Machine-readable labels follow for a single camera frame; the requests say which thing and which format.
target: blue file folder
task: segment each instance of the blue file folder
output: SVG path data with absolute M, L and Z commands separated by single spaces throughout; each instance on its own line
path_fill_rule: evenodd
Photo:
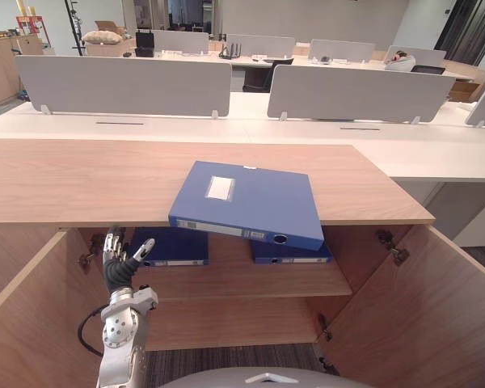
M 310 251 L 252 241 L 251 255 L 256 264 L 328 263 L 333 259 L 332 252 L 325 243 L 318 251 Z
M 209 236 L 205 232 L 170 227 L 136 228 L 127 250 L 128 254 L 134 254 L 148 238 L 155 238 L 156 246 L 146 256 L 145 266 L 209 263 Z
M 195 162 L 169 222 L 313 251 L 323 243 L 309 177 L 293 172 Z

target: shelf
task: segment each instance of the shelf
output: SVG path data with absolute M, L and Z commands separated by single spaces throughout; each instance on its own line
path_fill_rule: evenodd
M 224 297 L 351 295 L 335 260 L 329 264 L 253 264 L 243 238 L 209 235 L 205 266 L 140 268 L 135 286 L 150 285 L 161 302 Z
M 167 302 L 150 312 L 147 350 L 316 342 L 302 298 Z

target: door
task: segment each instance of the door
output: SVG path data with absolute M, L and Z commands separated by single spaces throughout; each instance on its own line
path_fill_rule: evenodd
M 414 226 L 330 325 L 320 345 L 342 376 L 380 387 L 485 388 L 485 268 Z
M 435 49 L 445 59 L 478 65 L 485 54 L 485 0 L 458 0 Z
M 108 302 L 100 270 L 77 258 L 88 249 L 76 230 L 59 231 L 0 292 L 0 388 L 92 387 L 100 357 L 77 338 L 78 324 Z M 102 348 L 99 318 L 84 338 Z

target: robotic hand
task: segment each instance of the robotic hand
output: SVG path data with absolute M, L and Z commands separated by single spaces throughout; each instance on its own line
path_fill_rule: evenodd
M 124 230 L 108 231 L 103 249 L 103 275 L 110 293 L 109 306 L 101 319 L 104 355 L 97 387 L 140 388 L 146 375 L 147 311 L 158 304 L 149 287 L 133 293 L 132 277 L 155 245 L 146 240 L 137 252 L 126 259 L 122 250 Z

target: wooden cabinet in background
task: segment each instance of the wooden cabinet in background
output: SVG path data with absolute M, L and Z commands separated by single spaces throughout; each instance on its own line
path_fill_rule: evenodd
M 15 97 L 21 88 L 12 49 L 23 55 L 43 55 L 41 40 L 34 35 L 0 38 L 0 103 Z

